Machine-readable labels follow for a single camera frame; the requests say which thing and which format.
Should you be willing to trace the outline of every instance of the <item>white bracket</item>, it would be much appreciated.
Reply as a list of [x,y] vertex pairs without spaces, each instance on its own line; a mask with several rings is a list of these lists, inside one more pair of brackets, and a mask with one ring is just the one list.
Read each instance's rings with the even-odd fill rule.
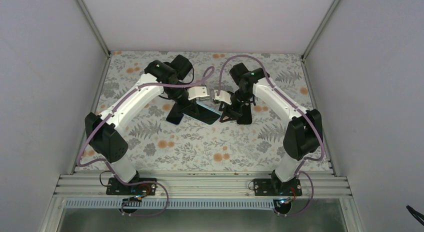
[[214,93],[215,93],[215,97],[213,98],[214,100],[221,101],[221,102],[224,102],[228,105],[231,105],[231,94],[230,93],[221,90],[221,92],[218,95],[217,89],[214,90]]
[[209,97],[208,90],[206,86],[195,86],[187,89],[188,92],[188,100],[191,101],[196,98],[204,98]]

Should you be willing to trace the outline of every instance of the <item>floral pattern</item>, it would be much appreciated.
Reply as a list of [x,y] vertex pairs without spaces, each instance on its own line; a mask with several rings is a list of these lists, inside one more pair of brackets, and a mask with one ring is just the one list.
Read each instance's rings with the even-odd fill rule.
[[[219,71],[227,58],[235,53],[115,51],[103,85],[97,113],[115,103],[144,72],[153,60],[172,61],[178,54],[187,57],[194,66],[194,80],[198,81],[207,67],[215,66],[214,75],[205,83],[208,89],[219,87]],[[301,58],[294,54],[250,54],[263,62],[276,84],[302,106],[311,109],[312,103],[301,66]],[[236,84],[228,71],[243,62],[250,70],[258,68],[255,61],[236,58],[230,61],[222,76],[222,89],[235,91]],[[184,80],[189,82],[189,74]],[[212,101],[202,103],[214,110],[219,105]],[[150,101],[132,120],[123,134],[128,142],[127,155],[138,170],[167,171],[272,171],[285,156],[283,139],[286,125],[263,101],[256,98],[252,106],[250,125],[235,121],[212,125],[185,116],[179,125],[166,121],[174,102],[157,97]],[[318,157],[320,150],[313,153]],[[101,158],[91,147],[83,155],[86,163]],[[105,165],[95,163],[84,169],[103,170]],[[303,170],[329,170],[327,159],[307,161]]]

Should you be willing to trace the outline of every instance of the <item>white wall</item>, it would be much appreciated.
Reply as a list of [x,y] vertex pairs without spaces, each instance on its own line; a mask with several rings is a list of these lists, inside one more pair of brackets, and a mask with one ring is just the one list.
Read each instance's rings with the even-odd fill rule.
[[0,231],[38,231],[105,54],[74,0],[0,1]]
[[306,59],[366,231],[423,231],[424,0],[342,0]]
[[303,54],[333,0],[84,0],[110,50]]

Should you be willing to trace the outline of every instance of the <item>white arm segment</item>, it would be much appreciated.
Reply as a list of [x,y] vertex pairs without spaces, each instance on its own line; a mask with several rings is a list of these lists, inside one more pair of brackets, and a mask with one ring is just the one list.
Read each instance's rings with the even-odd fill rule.
[[[149,73],[142,74],[140,79],[122,96],[122,98],[142,84],[157,83],[156,79],[157,78],[155,76]],[[102,111],[100,113],[101,119],[104,120],[108,114],[113,114],[113,117],[109,118],[107,123],[109,125],[114,124],[115,130],[123,136],[125,134],[125,128],[131,120],[147,105],[147,103],[153,100],[156,96],[162,94],[163,91],[164,88],[162,86],[143,87],[141,90],[133,93],[129,98],[127,98],[126,101],[119,106],[116,112],[112,112],[112,110],[119,101],[122,100],[122,98],[108,109]],[[126,154],[120,160],[113,162],[110,165],[115,170],[116,174],[126,183],[128,183],[136,175],[136,169]]]
[[[274,81],[271,80],[271,83],[275,86],[274,89],[271,88],[266,78],[261,78],[257,83],[253,85],[253,94],[263,100],[271,109],[280,117],[285,125],[287,125],[293,117],[301,117],[302,115],[294,109],[290,104],[288,104],[283,98],[281,98],[274,90],[280,91],[284,96],[286,96],[293,104],[299,106],[299,109],[306,113],[306,108],[300,106],[292,98],[290,98],[284,91],[279,89]],[[287,182],[294,177],[294,173],[298,165],[302,160],[297,161],[294,158],[291,158],[286,154],[279,166],[275,169],[275,174],[280,179],[281,182]]]

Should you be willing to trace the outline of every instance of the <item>table surface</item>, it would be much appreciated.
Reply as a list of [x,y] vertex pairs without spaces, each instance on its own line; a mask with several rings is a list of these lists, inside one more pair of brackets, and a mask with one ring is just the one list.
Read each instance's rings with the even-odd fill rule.
[[[96,113],[107,109],[129,90],[154,60],[172,61],[178,54],[193,64],[194,80],[198,81],[207,67],[215,66],[214,75],[206,82],[209,89],[217,89],[219,71],[227,58],[237,53],[213,52],[167,52],[167,51],[115,51],[102,88]],[[277,86],[297,103],[312,109],[301,58],[295,54],[249,54],[261,60]],[[235,91],[236,84],[228,71],[243,62],[249,70],[259,65],[248,58],[230,61],[222,76],[222,89]],[[191,73],[184,80],[189,82]],[[204,101],[205,105],[218,110],[217,104]],[[127,154],[137,170],[144,171],[272,171],[283,156],[286,125],[262,100],[252,105],[253,123],[238,125],[235,121],[212,125],[184,116],[179,125],[167,122],[166,116],[174,102],[155,98],[126,127],[124,139],[128,142]],[[311,156],[319,157],[320,149]],[[88,147],[82,161],[88,162],[102,155]],[[101,162],[83,168],[105,170]],[[327,158],[307,161],[305,171],[328,171]]]

